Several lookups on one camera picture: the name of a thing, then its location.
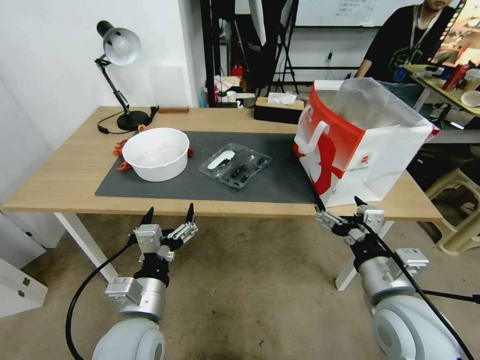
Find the lanyard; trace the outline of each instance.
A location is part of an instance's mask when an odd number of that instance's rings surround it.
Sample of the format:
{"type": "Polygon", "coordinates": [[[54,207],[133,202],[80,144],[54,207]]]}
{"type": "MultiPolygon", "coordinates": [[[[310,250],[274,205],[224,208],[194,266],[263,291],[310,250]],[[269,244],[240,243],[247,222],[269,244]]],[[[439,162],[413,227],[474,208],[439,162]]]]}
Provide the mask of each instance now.
{"type": "Polygon", "coordinates": [[[438,14],[436,14],[435,17],[430,21],[427,28],[425,29],[425,32],[421,36],[420,40],[418,40],[418,42],[414,46],[415,28],[417,27],[417,24],[419,22],[419,8],[420,8],[420,6],[415,5],[413,7],[413,22],[411,24],[411,35],[410,35],[410,54],[411,54],[411,56],[413,56],[414,50],[416,50],[420,46],[420,43],[422,42],[422,40],[425,38],[425,36],[427,36],[430,29],[437,22],[438,18],[440,17],[440,13],[441,13],[441,11],[439,11],[438,14]]]}

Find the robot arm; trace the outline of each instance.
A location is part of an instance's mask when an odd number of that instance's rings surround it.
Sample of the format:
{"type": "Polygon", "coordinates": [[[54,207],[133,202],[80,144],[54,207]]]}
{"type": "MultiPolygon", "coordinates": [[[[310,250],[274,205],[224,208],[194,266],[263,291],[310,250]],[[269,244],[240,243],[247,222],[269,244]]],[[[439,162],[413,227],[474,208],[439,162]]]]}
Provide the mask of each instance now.
{"type": "Polygon", "coordinates": [[[93,360],[163,360],[165,337],[160,330],[165,309],[165,290],[170,283],[169,264],[175,251],[198,232],[194,207],[175,230],[162,231],[152,221],[142,221],[133,236],[141,250],[142,267],[133,277],[117,277],[105,294],[128,317],[114,325],[98,342],[93,360]]]}
{"type": "Polygon", "coordinates": [[[429,261],[416,248],[392,253],[377,235],[385,222],[384,211],[357,197],[355,201],[358,209],[353,216],[336,216],[317,205],[316,219],[342,236],[354,254],[353,264],[361,276],[378,346],[391,360],[461,359],[455,331],[446,327],[433,305],[415,296],[422,291],[413,278],[428,267],[429,261]]]}

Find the black lamp base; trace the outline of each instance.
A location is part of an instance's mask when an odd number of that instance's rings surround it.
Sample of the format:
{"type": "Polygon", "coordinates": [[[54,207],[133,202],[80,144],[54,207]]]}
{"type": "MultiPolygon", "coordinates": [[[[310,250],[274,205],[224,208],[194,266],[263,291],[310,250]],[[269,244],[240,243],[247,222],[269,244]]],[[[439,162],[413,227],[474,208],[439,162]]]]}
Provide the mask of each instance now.
{"type": "Polygon", "coordinates": [[[131,111],[130,115],[123,114],[117,120],[116,124],[122,130],[137,130],[139,125],[147,125],[149,116],[143,111],[131,111]]]}

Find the white table leg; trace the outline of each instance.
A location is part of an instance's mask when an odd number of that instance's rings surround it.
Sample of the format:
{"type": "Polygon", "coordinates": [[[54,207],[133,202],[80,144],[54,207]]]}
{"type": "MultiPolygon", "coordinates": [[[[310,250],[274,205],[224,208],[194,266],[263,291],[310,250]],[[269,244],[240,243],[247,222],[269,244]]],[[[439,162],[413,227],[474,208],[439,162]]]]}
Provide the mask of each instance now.
{"type": "MultiPolygon", "coordinates": [[[[394,222],[395,221],[385,221],[385,224],[383,224],[382,228],[378,232],[378,236],[383,239],[394,222]]],[[[343,269],[340,271],[340,274],[335,279],[335,286],[338,291],[344,291],[357,274],[357,270],[355,270],[354,267],[354,260],[355,257],[352,255],[348,260],[348,263],[345,264],[343,269]]]]}
{"type": "Polygon", "coordinates": [[[420,97],[416,101],[415,105],[413,106],[413,109],[416,112],[419,112],[422,106],[425,104],[425,101],[427,101],[428,97],[430,96],[431,90],[429,88],[424,88],[422,93],[420,94],[420,97]]]}
{"type": "MultiPolygon", "coordinates": [[[[54,214],[96,268],[107,260],[76,214],[62,212],[54,212],[54,214]]],[[[108,264],[100,272],[108,282],[119,275],[112,264],[108,264]]]]}

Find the black t-shirt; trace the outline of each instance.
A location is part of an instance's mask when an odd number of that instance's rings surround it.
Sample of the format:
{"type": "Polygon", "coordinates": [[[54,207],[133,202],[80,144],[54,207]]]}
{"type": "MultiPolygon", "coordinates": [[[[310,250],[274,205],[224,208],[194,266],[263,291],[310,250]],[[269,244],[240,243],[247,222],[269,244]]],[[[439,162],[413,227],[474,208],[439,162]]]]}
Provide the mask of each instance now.
{"type": "MultiPolygon", "coordinates": [[[[414,51],[412,64],[426,64],[431,57],[437,42],[454,14],[454,9],[447,6],[435,24],[414,51]]],[[[371,61],[366,77],[384,82],[394,82],[393,76],[400,65],[405,64],[410,54],[410,38],[414,21],[414,6],[405,6],[395,11],[378,30],[373,42],[365,54],[371,61]]],[[[425,30],[415,28],[413,46],[417,44],[425,30]]]]}

